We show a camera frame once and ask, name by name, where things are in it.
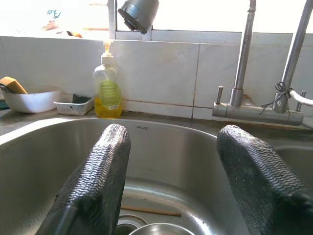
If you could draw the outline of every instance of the tile backsplash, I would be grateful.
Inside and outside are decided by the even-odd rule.
[[[251,46],[244,85],[256,104],[273,99],[288,47]],[[228,102],[239,45],[115,41],[111,49],[123,76],[124,109],[153,114],[212,119],[219,85]],[[0,77],[16,78],[26,88],[58,86],[64,93],[93,95],[92,72],[100,64],[101,41],[0,36]],[[292,87],[313,99],[313,47],[301,51]],[[290,102],[290,108],[296,106]],[[303,107],[313,117],[313,109]]]

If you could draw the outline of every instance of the soap label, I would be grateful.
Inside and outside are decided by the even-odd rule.
[[[100,83],[100,97],[102,105],[108,110],[113,110],[119,107],[122,92],[115,82],[107,80]]]

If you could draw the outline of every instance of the window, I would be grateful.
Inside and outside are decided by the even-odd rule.
[[[4,0],[0,2],[2,35],[108,38],[107,0]]]
[[[117,7],[124,0],[117,0]],[[257,0],[254,32],[293,33],[305,0]],[[155,30],[241,32],[249,0],[159,0]],[[117,29],[129,31],[117,15]],[[313,33],[310,22],[307,33]]]

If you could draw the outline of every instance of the faucet spout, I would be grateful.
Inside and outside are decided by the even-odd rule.
[[[239,53],[239,61],[237,66],[237,73],[235,79],[235,85],[231,92],[230,97],[230,105],[238,108],[241,105],[242,98],[244,95],[244,81],[246,75],[246,67],[248,64],[248,57],[250,51],[250,44],[252,39],[252,28],[254,15],[256,10],[256,0],[250,0],[250,7],[248,10],[248,15],[246,19],[246,27],[245,31],[242,34],[241,45],[240,45],[240,53]]]

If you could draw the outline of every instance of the sink drain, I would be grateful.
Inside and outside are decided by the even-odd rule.
[[[122,215],[119,217],[115,235],[128,235],[146,224],[146,221],[137,216]]]
[[[132,224],[121,224],[117,226],[115,235],[128,235],[136,229]]]

